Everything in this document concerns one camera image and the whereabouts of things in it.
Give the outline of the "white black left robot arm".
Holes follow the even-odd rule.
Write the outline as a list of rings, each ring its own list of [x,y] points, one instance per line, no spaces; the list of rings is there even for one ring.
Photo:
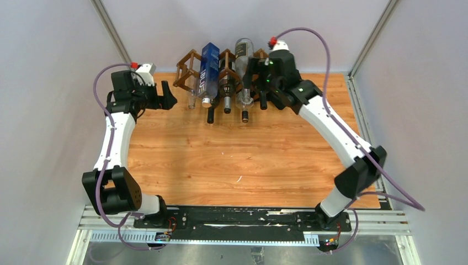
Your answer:
[[[120,213],[148,216],[156,228],[165,227],[169,213],[160,195],[147,195],[128,170],[131,135],[140,114],[147,109],[170,110],[177,103],[169,83],[161,82],[158,95],[153,74],[148,71],[122,70],[111,73],[113,90],[108,101],[98,105],[105,115],[103,146],[93,170],[82,176],[83,187],[95,212],[111,227],[124,224],[109,217]]]

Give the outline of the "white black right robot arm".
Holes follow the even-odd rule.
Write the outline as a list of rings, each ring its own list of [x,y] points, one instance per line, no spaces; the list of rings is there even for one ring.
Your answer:
[[[267,108],[268,101],[279,110],[290,108],[311,124],[338,155],[345,170],[334,178],[334,188],[315,207],[317,227],[330,230],[353,199],[380,178],[378,167],[385,163],[386,150],[372,147],[340,118],[324,92],[312,81],[302,79],[287,49],[272,51],[266,59],[251,57],[243,84],[256,87],[261,109]]]

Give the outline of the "blue square glass bottle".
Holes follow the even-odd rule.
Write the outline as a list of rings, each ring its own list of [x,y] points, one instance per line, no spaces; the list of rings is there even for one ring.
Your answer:
[[[219,48],[213,43],[202,49],[199,84],[196,85],[196,96],[201,99],[204,108],[210,108],[218,94],[219,85]]]

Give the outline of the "clear glass bottle dark label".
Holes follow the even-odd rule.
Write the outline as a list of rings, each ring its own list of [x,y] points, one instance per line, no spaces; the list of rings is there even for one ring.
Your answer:
[[[253,105],[250,86],[243,84],[249,58],[253,57],[253,43],[249,38],[241,38],[235,45],[235,71],[240,79],[241,91],[237,94],[236,104],[242,110],[248,110]]]

